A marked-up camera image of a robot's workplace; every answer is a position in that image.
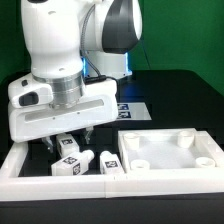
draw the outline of green backdrop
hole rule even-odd
[[[224,1],[139,0],[143,35],[131,69],[188,69],[224,95]],[[0,82],[29,68],[20,0],[0,1]]]

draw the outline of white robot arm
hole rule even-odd
[[[86,86],[80,50],[124,54],[132,49],[142,30],[138,0],[21,0],[21,10],[32,64],[31,73],[8,88],[12,139],[22,142],[115,120],[116,83]]]

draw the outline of cable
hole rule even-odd
[[[143,52],[144,52],[144,55],[145,55],[146,62],[148,64],[149,69],[151,70],[151,65],[150,65],[150,62],[149,62],[149,57],[148,57],[148,54],[147,54],[147,51],[146,51],[146,48],[145,48],[145,41],[144,41],[144,39],[141,39],[140,42],[142,44],[142,49],[143,49]]]
[[[95,67],[95,65],[90,61],[88,55],[86,54],[85,51],[85,36],[86,36],[86,29],[88,25],[89,18],[92,14],[92,12],[95,10],[95,5],[93,5],[90,10],[87,12],[86,17],[83,22],[83,28],[82,28],[82,34],[81,34],[81,52],[82,56],[86,59],[88,64],[92,67],[92,69],[97,73],[98,77],[101,76],[100,71]]]
[[[88,55],[86,54],[86,51],[85,51],[86,29],[87,29],[87,25],[88,25],[88,22],[89,22],[89,18],[91,16],[91,14],[93,13],[93,11],[95,11],[95,5],[93,5],[89,9],[89,11],[87,12],[86,17],[84,19],[84,22],[83,22],[83,28],[82,28],[82,33],[81,33],[81,53],[82,53],[82,56],[86,59],[87,63],[92,67],[92,69],[96,72],[96,74],[98,76],[97,77],[85,78],[85,84],[88,85],[88,84],[92,84],[92,83],[96,83],[96,82],[103,82],[106,79],[112,79],[116,82],[117,89],[118,89],[118,86],[119,86],[118,80],[115,79],[114,77],[111,77],[111,76],[102,75],[100,73],[100,71],[96,68],[96,66],[90,61],[90,59],[89,59],[89,57],[88,57]]]

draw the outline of black table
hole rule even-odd
[[[3,161],[11,145],[7,131],[7,81],[0,91]],[[224,97],[194,72],[136,71],[132,79],[121,82],[117,98],[119,102],[145,102],[152,121],[116,121],[96,126],[90,146],[84,144],[81,131],[74,131],[82,150],[92,147],[96,155],[105,149],[117,153],[118,130],[170,128],[206,130],[224,147]],[[48,175],[57,154],[49,154],[38,140],[29,146],[29,159],[21,176]],[[89,174],[98,172],[98,164],[97,159],[91,163]],[[0,203],[1,224],[47,222],[223,223],[224,193]]]

